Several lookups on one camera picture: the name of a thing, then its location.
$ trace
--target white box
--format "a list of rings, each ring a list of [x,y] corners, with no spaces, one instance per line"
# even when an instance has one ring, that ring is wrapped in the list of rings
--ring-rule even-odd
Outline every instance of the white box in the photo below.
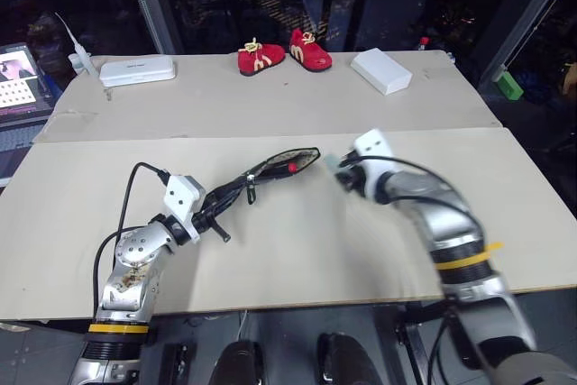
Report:
[[[107,62],[100,69],[100,81],[106,87],[170,80],[175,76],[174,62],[166,55]]]
[[[408,87],[413,74],[379,49],[359,53],[351,67],[383,95]]]

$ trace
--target yellow ring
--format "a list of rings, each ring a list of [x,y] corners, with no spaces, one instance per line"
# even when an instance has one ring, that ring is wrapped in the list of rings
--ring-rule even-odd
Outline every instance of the yellow ring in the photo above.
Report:
[[[475,254],[474,256],[467,257],[465,259],[459,259],[457,261],[445,261],[443,263],[436,263],[435,267],[438,270],[456,270],[458,268],[463,268],[465,266],[474,265],[475,263],[480,263],[482,261],[487,261],[490,257],[490,252],[492,250],[497,250],[503,246],[502,243],[492,243],[487,245],[484,252]]]
[[[105,325],[92,324],[88,328],[89,333],[114,333],[114,334],[146,334],[147,325]]]

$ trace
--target cardboard sheet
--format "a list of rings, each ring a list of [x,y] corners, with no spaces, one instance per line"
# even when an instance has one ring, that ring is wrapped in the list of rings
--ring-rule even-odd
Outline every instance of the cardboard sheet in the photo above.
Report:
[[[395,154],[449,178],[503,242],[494,266],[514,290],[577,283],[577,223],[510,132],[500,128],[388,133]],[[206,189],[285,149],[343,155],[355,135],[34,145],[0,196],[0,319],[87,317],[98,245],[117,225],[133,164],[190,174]],[[127,225],[162,211],[163,187],[139,172]],[[440,295],[411,224],[392,206],[347,195],[322,162],[245,195],[179,249],[160,285],[157,313],[312,306]],[[105,251],[100,279],[110,271]]]
[[[286,59],[250,78],[239,74],[236,53],[175,56],[176,78],[114,87],[110,100],[83,74],[70,83],[36,142],[500,127],[444,52],[388,52],[413,78],[407,89],[387,96],[351,68],[355,54],[331,53],[333,66],[323,74]]]

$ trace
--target green object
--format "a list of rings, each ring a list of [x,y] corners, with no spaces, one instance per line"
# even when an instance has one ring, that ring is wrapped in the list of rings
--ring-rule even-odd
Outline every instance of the green object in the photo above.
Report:
[[[510,101],[517,101],[523,95],[523,89],[508,71],[503,71],[497,80],[497,87]]]

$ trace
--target laptop screen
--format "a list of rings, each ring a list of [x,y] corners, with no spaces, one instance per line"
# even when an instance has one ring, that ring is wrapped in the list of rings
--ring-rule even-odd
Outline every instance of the laptop screen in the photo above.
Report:
[[[46,119],[54,98],[26,44],[0,47],[0,127]]]

